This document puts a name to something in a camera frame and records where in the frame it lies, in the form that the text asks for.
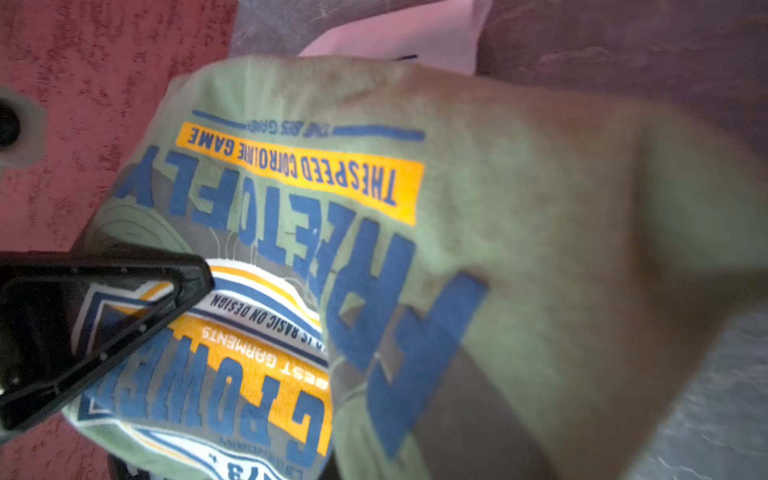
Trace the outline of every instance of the blue stripe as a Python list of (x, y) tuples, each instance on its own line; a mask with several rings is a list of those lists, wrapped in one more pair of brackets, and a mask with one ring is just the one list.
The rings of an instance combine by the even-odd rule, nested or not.
[[(217, 279), (217, 287), (220, 285), (220, 283), (233, 283), (233, 284), (237, 285), (236, 283), (230, 282), (229, 280)], [(263, 293), (259, 292), (258, 290), (253, 290), (253, 289), (248, 289), (248, 290), (252, 290), (253, 292), (257, 292), (260, 295), (264, 296)], [(136, 300), (136, 299), (131, 299), (131, 298), (125, 298), (125, 297), (118, 296), (118, 295), (111, 295), (109, 293), (94, 293), (93, 299), (91, 301), (91, 305), (88, 308), (88, 313), (86, 314), (85, 320), (83, 322), (83, 330), (80, 332), (80, 339), (79, 339), (79, 342), (78, 342), (78, 353), (83, 352), (82, 353), (83, 356), (84, 356), (85, 350), (88, 348), (88, 338), (91, 336), (91, 331), (92, 331), (92, 329), (94, 327), (94, 324), (95, 324), (96, 311), (98, 310), (98, 306), (101, 305), (101, 302), (103, 302), (105, 300), (111, 300), (113, 302), (120, 302), (120, 303), (127, 303), (129, 305), (135, 305), (135, 306), (145, 306), (145, 305), (149, 304), (149, 302), (144, 301), (144, 300)], [(205, 310), (200, 310), (198, 308), (190, 309), (190, 311), (192, 313), (196, 313), (197, 315), (209, 316), (210, 318), (215, 319), (217, 322), (224, 323), (224, 324), (226, 324), (228, 326), (231, 326), (231, 327), (233, 327), (235, 329), (245, 330), (248, 333), (250, 333), (251, 335), (259, 336), (259, 337), (261, 337), (261, 338), (263, 338), (263, 339), (265, 339), (265, 340), (267, 340), (267, 341), (269, 341), (271, 343), (274, 343), (275, 345), (278, 345), (278, 346), (283, 347), (284, 349), (290, 350), (291, 352), (294, 352), (295, 354), (300, 355), (303, 358), (305, 358), (305, 359), (307, 359), (307, 360), (309, 360), (311, 362), (315, 362), (318, 365), (324, 366), (326, 368), (328, 367), (328, 362), (325, 359), (323, 359), (321, 357), (318, 357), (318, 356), (314, 356), (313, 354), (305, 352), (305, 351), (303, 351), (303, 350), (301, 350), (299, 348), (296, 348), (293, 345), (285, 343), (285, 342), (283, 342), (283, 341), (281, 341), (279, 339), (273, 338), (272, 336), (269, 336), (266, 333), (262, 333), (262, 332), (259, 332), (257, 330), (248, 328), (247, 326), (243, 325), (242, 323), (235, 322), (235, 321), (233, 321), (231, 319), (228, 319), (226, 317), (216, 315), (215, 313), (209, 313), (209, 312), (207, 312)], [(313, 338), (320, 339), (317, 336), (313, 336), (311, 331), (307, 331), (307, 333), (310, 336), (312, 336)]]
[(216, 115), (207, 114), (204, 111), (192, 110), (192, 115), (195, 117), (205, 118), (206, 120), (215, 121), (218, 124), (226, 125), (232, 128), (239, 128), (241, 130), (247, 130), (248, 126), (241, 124), (240, 122), (227, 120), (226, 118), (217, 117)]
[(385, 125), (346, 125), (334, 127), (334, 137), (387, 137), (394, 140), (424, 141), (426, 135), (420, 130), (402, 130)]
[(113, 419), (112, 413), (91, 413), (91, 400), (90, 396), (86, 396), (88, 391), (83, 392), (83, 396), (80, 398), (80, 407), (78, 408), (78, 422), (87, 422), (89, 420), (101, 420), (101, 419)]
[(280, 315), (286, 317), (291, 322), (294, 322), (296, 325), (305, 329), (306, 332), (309, 333), (312, 337), (321, 339), (321, 335), (315, 331), (314, 326), (311, 326), (307, 321), (305, 321), (305, 319), (296, 315), (292, 310), (288, 309), (288, 307), (284, 306), (282, 303), (278, 302), (271, 296), (266, 295), (265, 293), (261, 293), (259, 290), (250, 288), (249, 286), (245, 286), (241, 283), (235, 283), (231, 280), (223, 280), (219, 277), (216, 277), (216, 290), (229, 290), (230, 292), (244, 295), (255, 302), (261, 303), (273, 312), (279, 313)]

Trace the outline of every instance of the t-shirt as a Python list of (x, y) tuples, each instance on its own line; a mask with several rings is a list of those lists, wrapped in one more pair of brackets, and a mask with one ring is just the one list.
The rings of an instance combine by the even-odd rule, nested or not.
[[(623, 98), (243, 57), (175, 80), (78, 248), (215, 290), (65, 409), (168, 478), (615, 478), (766, 291), (765, 172)], [(165, 283), (88, 286), (84, 355)]]

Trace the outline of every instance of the dark circular hole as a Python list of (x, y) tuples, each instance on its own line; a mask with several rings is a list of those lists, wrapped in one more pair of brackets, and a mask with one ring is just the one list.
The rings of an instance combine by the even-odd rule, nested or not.
[(22, 123), (10, 105), (0, 101), (0, 148), (13, 145), (22, 134)]

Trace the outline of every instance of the red wall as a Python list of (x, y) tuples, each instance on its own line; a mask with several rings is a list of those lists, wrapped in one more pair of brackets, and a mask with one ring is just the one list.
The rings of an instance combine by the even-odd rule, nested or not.
[[(66, 250), (168, 80), (225, 58), (237, 0), (0, 0), (0, 83), (48, 112), (45, 156), (0, 179), (0, 250)], [(0, 448), (0, 480), (108, 477), (59, 415)]]

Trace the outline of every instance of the gray surface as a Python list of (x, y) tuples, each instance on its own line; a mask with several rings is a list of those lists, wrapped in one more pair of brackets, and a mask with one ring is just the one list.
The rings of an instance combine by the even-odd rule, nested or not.
[[(325, 30), (421, 0), (244, 0), (230, 53), (295, 55)], [(496, 0), (478, 74), (675, 104), (768, 157), (768, 2)], [(768, 478), (768, 322), (734, 321), (634, 480)]]

